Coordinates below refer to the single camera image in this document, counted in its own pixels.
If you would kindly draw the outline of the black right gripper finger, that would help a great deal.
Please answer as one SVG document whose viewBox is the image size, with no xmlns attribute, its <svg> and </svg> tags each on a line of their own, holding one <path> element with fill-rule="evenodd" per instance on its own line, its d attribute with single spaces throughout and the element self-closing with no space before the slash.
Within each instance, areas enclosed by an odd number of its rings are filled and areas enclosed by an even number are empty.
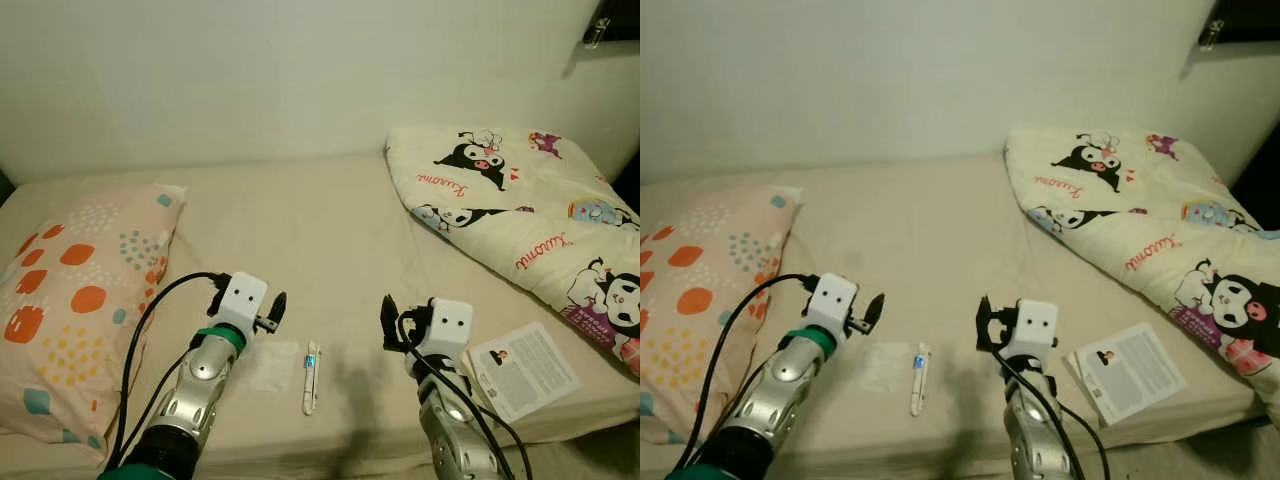
<svg viewBox="0 0 1280 480">
<path fill-rule="evenodd" d="M 384 351 L 403 353 L 404 343 L 401 338 L 399 320 L 401 311 L 398 310 L 394 300 L 390 294 L 385 294 L 381 301 L 379 320 L 381 324 L 383 340 L 381 347 Z"/>
<path fill-rule="evenodd" d="M 979 307 L 975 314 L 975 348 L 978 351 L 995 352 L 998 349 L 992 334 L 989 333 L 989 325 L 993 320 L 998 323 L 998 319 L 992 310 L 989 297 L 984 294 L 980 298 Z"/>
</svg>

